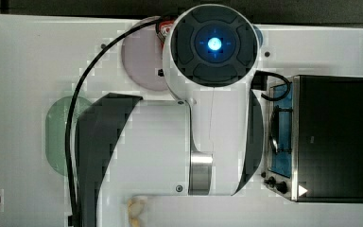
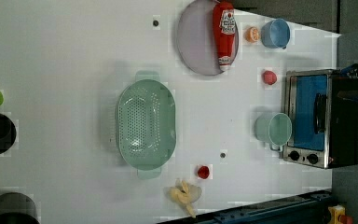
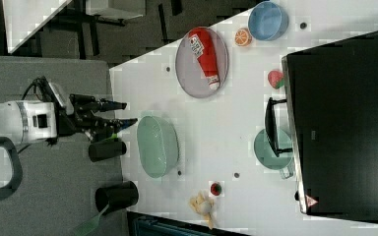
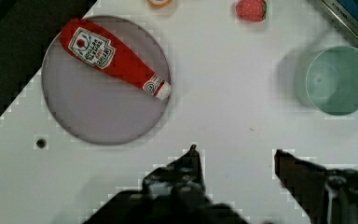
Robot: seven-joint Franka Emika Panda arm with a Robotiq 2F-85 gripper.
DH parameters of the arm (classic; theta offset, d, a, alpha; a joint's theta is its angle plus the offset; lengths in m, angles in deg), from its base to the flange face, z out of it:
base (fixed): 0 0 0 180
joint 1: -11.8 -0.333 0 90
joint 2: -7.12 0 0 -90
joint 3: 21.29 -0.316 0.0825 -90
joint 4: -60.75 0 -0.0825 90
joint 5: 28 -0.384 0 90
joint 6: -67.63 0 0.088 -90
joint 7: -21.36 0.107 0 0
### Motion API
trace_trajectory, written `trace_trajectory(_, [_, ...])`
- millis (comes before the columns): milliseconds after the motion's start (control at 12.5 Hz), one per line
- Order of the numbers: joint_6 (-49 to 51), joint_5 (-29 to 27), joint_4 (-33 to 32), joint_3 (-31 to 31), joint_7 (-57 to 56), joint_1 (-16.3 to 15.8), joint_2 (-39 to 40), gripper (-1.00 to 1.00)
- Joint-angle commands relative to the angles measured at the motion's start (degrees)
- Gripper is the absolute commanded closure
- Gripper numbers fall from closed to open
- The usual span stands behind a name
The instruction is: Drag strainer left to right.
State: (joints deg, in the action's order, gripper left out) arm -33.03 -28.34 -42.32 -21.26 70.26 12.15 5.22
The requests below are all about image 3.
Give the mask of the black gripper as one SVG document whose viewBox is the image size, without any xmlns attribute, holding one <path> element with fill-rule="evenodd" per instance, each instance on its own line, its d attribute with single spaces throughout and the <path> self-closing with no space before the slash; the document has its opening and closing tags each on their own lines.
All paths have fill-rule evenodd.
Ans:
<svg viewBox="0 0 378 236">
<path fill-rule="evenodd" d="M 57 134 L 59 137 L 68 137 L 77 133 L 85 134 L 91 143 L 102 140 L 102 127 L 99 126 L 99 117 L 95 113 L 106 112 L 111 110 L 124 110 L 126 103 L 116 101 L 101 101 L 91 95 L 70 94 L 69 102 L 73 106 L 73 112 L 68 113 L 66 108 L 60 108 L 58 111 Z M 122 130 L 136 124 L 137 118 L 131 119 L 105 119 L 104 126 L 109 128 L 113 133 L 119 133 Z"/>
</svg>

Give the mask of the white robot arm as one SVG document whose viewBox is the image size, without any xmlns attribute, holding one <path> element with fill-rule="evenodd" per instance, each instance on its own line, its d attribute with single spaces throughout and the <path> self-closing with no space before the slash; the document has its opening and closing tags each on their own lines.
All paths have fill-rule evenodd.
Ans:
<svg viewBox="0 0 378 236">
<path fill-rule="evenodd" d="M 47 142 L 55 145 L 62 137 L 84 134 L 92 143 L 111 138 L 133 126 L 137 120 L 106 119 L 99 112 L 124 109 L 126 105 L 91 95 L 72 94 L 65 104 L 54 100 L 15 100 L 0 103 L 0 137 L 15 145 Z"/>
</svg>

